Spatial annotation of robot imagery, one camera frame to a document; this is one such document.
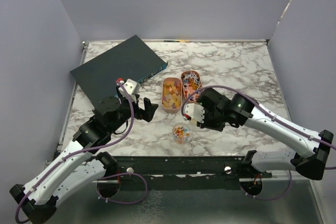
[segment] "marble tabletop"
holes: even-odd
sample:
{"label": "marble tabletop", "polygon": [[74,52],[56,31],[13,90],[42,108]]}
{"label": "marble tabletop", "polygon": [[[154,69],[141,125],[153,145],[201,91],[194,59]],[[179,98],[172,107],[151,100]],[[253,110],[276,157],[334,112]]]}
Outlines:
{"label": "marble tabletop", "polygon": [[[118,42],[91,42],[85,62],[116,46]],[[162,81],[179,77],[183,71],[196,70],[203,86],[230,86],[255,98],[278,115],[287,118],[285,104],[265,42],[147,42],[168,67],[142,84],[139,95],[160,104]],[[219,90],[229,98],[233,94]],[[93,106],[81,88],[76,95],[66,129],[65,147],[79,126],[92,116]],[[286,148],[264,133],[227,126],[222,132],[192,132],[191,141],[177,144],[172,126],[184,122],[181,113],[167,113],[159,106],[154,119],[147,123],[135,120],[129,136],[117,145],[102,149],[112,155],[133,156],[218,156],[245,155],[248,150],[278,151]]]}

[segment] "purple cable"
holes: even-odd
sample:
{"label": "purple cable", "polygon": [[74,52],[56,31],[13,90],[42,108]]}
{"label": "purple cable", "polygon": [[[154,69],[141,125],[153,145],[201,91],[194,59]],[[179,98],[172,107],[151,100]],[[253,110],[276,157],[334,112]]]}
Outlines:
{"label": "purple cable", "polygon": [[[200,92],[200,91],[202,91],[202,90],[211,89],[211,88],[220,88],[220,89],[227,89],[227,90],[233,91],[233,92],[235,92],[235,93],[241,95],[242,97],[244,97],[244,98],[245,98],[246,100],[248,100],[249,102],[251,102],[255,107],[257,107],[257,108],[258,108],[262,113],[264,113],[267,117],[273,119],[273,116],[272,116],[270,113],[268,113],[268,111],[264,110],[264,109],[259,105],[259,103],[256,102],[255,100],[253,100],[251,97],[249,97],[248,95],[245,95],[244,93],[240,92],[239,90],[233,89],[233,88],[231,88],[231,87],[223,86],[223,85],[212,85],[212,86],[207,86],[207,87],[200,88],[200,89],[194,91],[193,93],[191,93],[191,94],[189,95],[189,97],[188,97],[188,98],[183,102],[183,104],[182,104],[182,107],[181,107],[182,115],[184,115],[184,113],[183,113],[183,111],[184,111],[184,106],[186,105],[187,101],[188,101],[194,94],[196,94],[197,92]],[[291,131],[294,131],[294,132],[296,132],[296,133],[298,133],[298,134],[300,134],[300,135],[302,135],[302,136],[304,136],[304,137],[307,137],[307,138],[309,138],[309,139],[311,139],[311,140],[314,140],[314,141],[316,141],[316,142],[319,142],[320,144],[324,144],[324,145],[326,145],[326,146],[328,146],[328,147],[330,147],[330,148],[336,150],[336,146],[334,146],[334,145],[332,145],[332,144],[329,144],[328,142],[323,141],[323,140],[318,139],[318,138],[315,138],[315,137],[310,138],[310,135],[309,135],[309,134],[307,134],[307,133],[305,133],[305,132],[303,132],[303,131],[300,131],[300,130],[294,128],[294,127],[292,127],[291,125],[289,125],[289,124],[287,124],[287,123],[285,123],[285,122],[279,120],[278,118],[274,118],[273,120],[276,121],[277,123],[281,124],[282,126],[288,128],[288,129],[290,129]],[[335,169],[336,169],[336,166],[333,166],[333,167],[326,167],[325,169],[326,169],[326,170],[335,170]]]}
{"label": "purple cable", "polygon": [[[133,104],[132,104],[132,100],[129,96],[129,94],[127,93],[127,90],[125,89],[125,87],[120,83],[120,81],[116,81],[116,84],[118,84],[121,89],[124,91],[124,93],[126,94],[126,98],[128,100],[128,103],[130,105],[130,109],[131,109],[131,123],[130,123],[130,126],[129,128],[127,129],[127,131],[125,132],[125,134],[123,134],[118,140],[110,143],[110,144],[106,144],[106,145],[102,145],[102,146],[96,146],[96,147],[91,147],[91,148],[87,148],[87,149],[82,149],[80,151],[76,151],[76,152],[73,152],[73,153],[70,153],[69,155],[65,156],[62,160],[62,162],[57,162],[52,168],[50,168],[49,171],[47,171],[45,173],[45,175],[32,187],[32,190],[35,190],[41,183],[43,180],[45,180],[60,164],[62,164],[65,160],[67,160],[68,158],[74,156],[74,155],[77,155],[79,153],[82,153],[82,152],[89,152],[89,151],[95,151],[95,150],[99,150],[99,149],[102,149],[102,148],[106,148],[106,147],[110,147],[114,144],[118,144],[120,141],[122,141],[125,137],[127,137],[127,135],[131,132],[131,129],[133,127],[133,123],[134,123],[134,109],[133,109]],[[29,219],[27,220],[19,220],[19,212],[20,212],[20,209],[23,205],[23,202],[29,197],[29,195],[32,194],[32,191],[29,191],[22,199],[21,201],[19,202],[17,208],[16,208],[16,212],[15,212],[15,221],[16,223],[18,224],[24,224],[24,223],[27,223],[29,222]]]}
{"label": "purple cable", "polygon": [[111,176],[107,176],[107,177],[101,178],[99,180],[108,179],[108,178],[115,178],[115,177],[125,176],[125,175],[135,175],[135,176],[137,176],[137,177],[139,177],[139,178],[142,179],[143,183],[145,184],[145,193],[142,195],[142,197],[140,199],[138,199],[136,201],[131,201],[131,202],[124,202],[124,201],[118,201],[118,200],[114,200],[114,199],[104,198],[103,196],[101,196],[101,194],[100,194],[100,192],[98,191],[98,188],[97,188],[97,193],[99,195],[99,198],[102,198],[104,200],[108,200],[110,202],[122,204],[122,205],[134,205],[134,204],[137,204],[137,203],[143,201],[146,198],[147,194],[148,194],[148,186],[147,186],[146,180],[140,174],[137,174],[137,173],[119,173],[119,174],[114,174],[114,175],[111,175]]}
{"label": "purple cable", "polygon": [[240,189],[245,193],[246,196],[250,197],[250,198],[253,198],[253,199],[258,199],[258,200],[263,200],[263,201],[271,201],[271,200],[277,200],[277,199],[280,199],[282,198],[283,196],[286,196],[289,191],[291,190],[292,188],[292,184],[293,184],[293,179],[292,179],[292,173],[290,172],[290,170],[288,171],[289,172],[289,185],[286,189],[286,191],[284,191],[281,195],[279,196],[276,196],[276,197],[272,197],[272,198],[268,198],[268,199],[263,199],[263,198],[259,198],[259,197],[256,197],[256,196],[253,196],[251,194],[248,194],[242,187],[240,187]]}

